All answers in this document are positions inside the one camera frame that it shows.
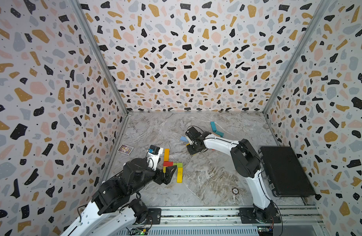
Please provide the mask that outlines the red block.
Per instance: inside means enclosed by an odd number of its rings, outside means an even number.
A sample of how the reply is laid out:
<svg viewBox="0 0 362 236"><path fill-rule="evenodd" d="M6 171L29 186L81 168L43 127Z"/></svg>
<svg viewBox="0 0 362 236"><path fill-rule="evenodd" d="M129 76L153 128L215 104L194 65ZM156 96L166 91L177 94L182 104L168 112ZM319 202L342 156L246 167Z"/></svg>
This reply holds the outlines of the red block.
<svg viewBox="0 0 362 236"><path fill-rule="evenodd" d="M173 162L170 162L170 161L164 161L163 162L163 166L164 167L170 167L170 166L173 166L174 165L174 163Z"/></svg>

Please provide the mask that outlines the orange-yellow long block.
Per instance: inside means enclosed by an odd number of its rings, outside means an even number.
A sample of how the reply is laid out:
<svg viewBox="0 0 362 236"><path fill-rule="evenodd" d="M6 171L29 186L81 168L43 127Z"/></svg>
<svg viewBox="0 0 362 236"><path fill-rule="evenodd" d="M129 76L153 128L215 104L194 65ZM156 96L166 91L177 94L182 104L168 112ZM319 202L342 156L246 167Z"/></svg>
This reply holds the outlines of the orange-yellow long block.
<svg viewBox="0 0 362 236"><path fill-rule="evenodd" d="M164 149L164 162L169 162L170 150L168 148Z"/></svg>

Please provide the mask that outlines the round table grommet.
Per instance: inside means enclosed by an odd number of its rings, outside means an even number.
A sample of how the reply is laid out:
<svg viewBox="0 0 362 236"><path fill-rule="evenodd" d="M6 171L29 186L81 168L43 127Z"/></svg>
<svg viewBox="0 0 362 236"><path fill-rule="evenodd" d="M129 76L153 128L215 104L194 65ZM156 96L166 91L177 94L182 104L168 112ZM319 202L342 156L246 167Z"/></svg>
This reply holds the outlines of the round table grommet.
<svg viewBox="0 0 362 236"><path fill-rule="evenodd" d="M235 194L235 195L237 195L237 194L239 193L239 190L238 190L237 188L233 188L233 189L232 189L232 193Z"/></svg>

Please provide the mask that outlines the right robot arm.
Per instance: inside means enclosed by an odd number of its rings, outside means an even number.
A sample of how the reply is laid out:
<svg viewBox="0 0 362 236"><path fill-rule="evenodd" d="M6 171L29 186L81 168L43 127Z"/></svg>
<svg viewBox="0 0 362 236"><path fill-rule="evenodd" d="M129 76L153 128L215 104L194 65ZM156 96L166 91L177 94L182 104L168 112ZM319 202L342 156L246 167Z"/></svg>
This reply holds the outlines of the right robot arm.
<svg viewBox="0 0 362 236"><path fill-rule="evenodd" d="M261 172L261 160L247 139L240 141L218 137L210 132L200 133L190 127L185 133L191 155L213 149L232 158L236 171L246 179L253 198L253 213L256 221L270 223L278 214L276 204L266 191Z"/></svg>

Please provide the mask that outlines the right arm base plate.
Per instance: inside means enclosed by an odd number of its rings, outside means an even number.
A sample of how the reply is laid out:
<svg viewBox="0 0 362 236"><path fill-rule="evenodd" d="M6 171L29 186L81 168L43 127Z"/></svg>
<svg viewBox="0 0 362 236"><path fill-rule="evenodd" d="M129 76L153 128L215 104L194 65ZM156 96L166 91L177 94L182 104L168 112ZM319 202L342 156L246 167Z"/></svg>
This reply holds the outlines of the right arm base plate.
<svg viewBox="0 0 362 236"><path fill-rule="evenodd" d="M239 208L238 216L240 217L242 224L281 223L277 209L270 206L265 210L257 207L241 207Z"/></svg>

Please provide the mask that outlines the light blue block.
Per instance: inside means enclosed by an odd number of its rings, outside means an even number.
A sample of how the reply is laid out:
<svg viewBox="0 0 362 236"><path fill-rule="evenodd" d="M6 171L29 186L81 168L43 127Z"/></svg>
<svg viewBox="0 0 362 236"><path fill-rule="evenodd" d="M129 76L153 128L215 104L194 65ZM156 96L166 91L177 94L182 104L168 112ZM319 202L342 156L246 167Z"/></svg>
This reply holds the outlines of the light blue block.
<svg viewBox="0 0 362 236"><path fill-rule="evenodd" d="M185 143L188 143L188 142L189 142L188 139L187 139L186 137L184 137L184 136L181 136L181 137L180 137L180 140L181 140L182 142L185 142Z"/></svg>

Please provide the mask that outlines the lime green block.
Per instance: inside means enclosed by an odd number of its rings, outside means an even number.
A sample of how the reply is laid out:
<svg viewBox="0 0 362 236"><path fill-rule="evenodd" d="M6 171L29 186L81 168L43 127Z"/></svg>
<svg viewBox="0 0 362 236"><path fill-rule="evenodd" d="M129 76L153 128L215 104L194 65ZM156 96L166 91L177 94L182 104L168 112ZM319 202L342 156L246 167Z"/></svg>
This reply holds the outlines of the lime green block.
<svg viewBox="0 0 362 236"><path fill-rule="evenodd" d="M176 162L174 162L173 165L176 165L178 168L182 168L182 167L183 167L183 164L182 164L182 163L176 163Z"/></svg>

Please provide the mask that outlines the black carrying case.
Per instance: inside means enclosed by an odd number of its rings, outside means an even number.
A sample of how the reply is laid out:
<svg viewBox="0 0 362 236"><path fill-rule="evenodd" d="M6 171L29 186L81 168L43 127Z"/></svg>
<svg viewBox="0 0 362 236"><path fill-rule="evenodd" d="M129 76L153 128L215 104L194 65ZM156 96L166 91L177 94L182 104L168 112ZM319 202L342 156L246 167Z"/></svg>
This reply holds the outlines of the black carrying case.
<svg viewBox="0 0 362 236"><path fill-rule="evenodd" d="M275 197L310 197L315 190L291 147L263 146L259 156Z"/></svg>

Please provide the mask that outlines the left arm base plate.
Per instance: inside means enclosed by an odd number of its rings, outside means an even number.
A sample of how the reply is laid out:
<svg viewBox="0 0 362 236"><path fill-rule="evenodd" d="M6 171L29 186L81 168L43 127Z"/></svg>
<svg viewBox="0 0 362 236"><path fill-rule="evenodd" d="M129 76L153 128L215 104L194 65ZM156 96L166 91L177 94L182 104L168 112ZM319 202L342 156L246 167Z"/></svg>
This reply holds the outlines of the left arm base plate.
<svg viewBox="0 0 362 236"><path fill-rule="evenodd" d="M142 225L159 225L161 222L161 208L149 208L145 214L144 220L140 223Z"/></svg>

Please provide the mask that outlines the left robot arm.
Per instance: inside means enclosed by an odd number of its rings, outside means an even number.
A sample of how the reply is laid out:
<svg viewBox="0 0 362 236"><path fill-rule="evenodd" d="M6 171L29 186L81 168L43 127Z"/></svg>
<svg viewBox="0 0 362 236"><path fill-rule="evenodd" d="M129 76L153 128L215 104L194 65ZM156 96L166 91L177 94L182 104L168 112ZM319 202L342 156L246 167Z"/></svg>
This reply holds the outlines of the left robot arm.
<svg viewBox="0 0 362 236"><path fill-rule="evenodd" d="M63 232L64 236L115 236L147 234L154 217L141 199L140 190L151 182L169 184L177 166L156 168L153 161L135 158L104 182L84 211Z"/></svg>

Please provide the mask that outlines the aluminium front rail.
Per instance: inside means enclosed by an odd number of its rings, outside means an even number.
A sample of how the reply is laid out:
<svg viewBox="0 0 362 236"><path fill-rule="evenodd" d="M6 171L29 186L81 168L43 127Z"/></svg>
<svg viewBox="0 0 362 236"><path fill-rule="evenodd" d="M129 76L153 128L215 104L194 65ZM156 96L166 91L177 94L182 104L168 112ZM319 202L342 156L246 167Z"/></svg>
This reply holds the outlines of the aluminium front rail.
<svg viewBox="0 0 362 236"><path fill-rule="evenodd" d="M327 236L314 206L280 206L281 223L242 224L239 208L247 206L163 206L161 222L147 234L119 236Z"/></svg>

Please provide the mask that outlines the small printed card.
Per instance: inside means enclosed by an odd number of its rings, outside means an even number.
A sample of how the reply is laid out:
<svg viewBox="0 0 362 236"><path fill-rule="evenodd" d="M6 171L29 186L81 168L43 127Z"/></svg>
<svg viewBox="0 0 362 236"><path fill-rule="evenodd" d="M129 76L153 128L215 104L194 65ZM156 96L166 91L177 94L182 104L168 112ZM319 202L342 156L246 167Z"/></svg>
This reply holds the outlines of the small printed card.
<svg viewBox="0 0 362 236"><path fill-rule="evenodd" d="M118 148L118 152L125 155L130 155L133 149L134 148L132 146L121 144L121 146Z"/></svg>

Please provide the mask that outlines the teal small block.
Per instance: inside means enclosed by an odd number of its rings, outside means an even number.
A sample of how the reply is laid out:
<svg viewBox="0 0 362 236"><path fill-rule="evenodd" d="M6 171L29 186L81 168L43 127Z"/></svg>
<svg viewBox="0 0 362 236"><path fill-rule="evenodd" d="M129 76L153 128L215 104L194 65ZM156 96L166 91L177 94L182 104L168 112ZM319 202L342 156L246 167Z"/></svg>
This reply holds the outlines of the teal small block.
<svg viewBox="0 0 362 236"><path fill-rule="evenodd" d="M216 131L215 134L218 135L218 136L220 136L220 137L224 137L224 133L223 133L223 132Z"/></svg>

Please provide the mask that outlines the teal long block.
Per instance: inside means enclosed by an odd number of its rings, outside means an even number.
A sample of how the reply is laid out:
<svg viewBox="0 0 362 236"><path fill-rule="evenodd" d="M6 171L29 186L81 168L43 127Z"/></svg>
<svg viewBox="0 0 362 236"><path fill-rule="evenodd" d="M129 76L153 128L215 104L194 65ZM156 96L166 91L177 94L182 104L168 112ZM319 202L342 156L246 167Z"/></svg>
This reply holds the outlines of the teal long block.
<svg viewBox="0 0 362 236"><path fill-rule="evenodd" d="M213 132L216 132L217 131L217 127L215 125L215 122L210 122L210 125L211 125L211 129Z"/></svg>

